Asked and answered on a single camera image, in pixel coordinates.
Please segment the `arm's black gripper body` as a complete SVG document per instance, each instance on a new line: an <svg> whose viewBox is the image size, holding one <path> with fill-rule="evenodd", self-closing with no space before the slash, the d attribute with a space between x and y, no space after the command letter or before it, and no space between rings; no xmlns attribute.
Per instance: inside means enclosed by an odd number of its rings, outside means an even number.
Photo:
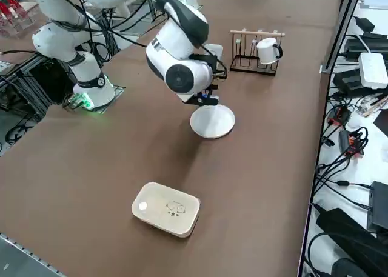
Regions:
<svg viewBox="0 0 388 277"><path fill-rule="evenodd" d="M227 79L227 69L218 61L216 55L191 54L189 59L204 62L216 79Z"/></svg>

